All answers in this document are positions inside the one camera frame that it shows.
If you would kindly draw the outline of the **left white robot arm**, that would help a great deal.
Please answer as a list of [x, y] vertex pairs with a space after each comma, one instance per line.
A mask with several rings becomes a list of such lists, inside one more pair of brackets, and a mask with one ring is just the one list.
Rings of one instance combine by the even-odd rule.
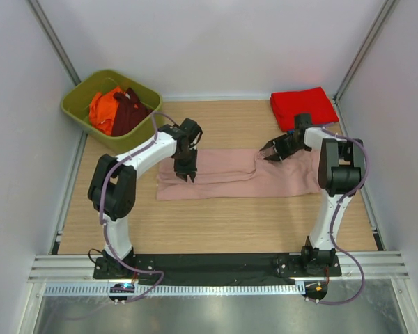
[[129, 278], [135, 273], [156, 274], [153, 269], [136, 269], [129, 237], [128, 215], [136, 199], [137, 180], [161, 161], [173, 159], [175, 176], [193, 182], [202, 128], [186, 118], [181, 124], [154, 127], [154, 134], [137, 147], [112, 157], [102, 155], [88, 188], [88, 199], [99, 214], [104, 229], [104, 250], [94, 261], [95, 279]]

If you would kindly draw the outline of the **pink t shirt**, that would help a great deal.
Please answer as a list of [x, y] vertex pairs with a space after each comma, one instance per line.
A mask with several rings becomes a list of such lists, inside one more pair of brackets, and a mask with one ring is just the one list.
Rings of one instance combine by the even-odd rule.
[[315, 150], [301, 150], [273, 163], [255, 149], [201, 149], [193, 182], [176, 176], [172, 158], [160, 162], [156, 198], [287, 198], [318, 193], [319, 160], [320, 152]]

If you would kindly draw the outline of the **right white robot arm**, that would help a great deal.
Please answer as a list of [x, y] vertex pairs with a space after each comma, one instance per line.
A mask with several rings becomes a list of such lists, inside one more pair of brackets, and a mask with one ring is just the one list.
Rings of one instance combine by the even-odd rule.
[[308, 113], [295, 116], [294, 123], [294, 130], [269, 140], [260, 152], [269, 162], [282, 162], [302, 150], [319, 152], [318, 185], [323, 202], [300, 254], [279, 258], [280, 275], [338, 273], [336, 236], [348, 204], [368, 176], [366, 153], [361, 140], [315, 126]]

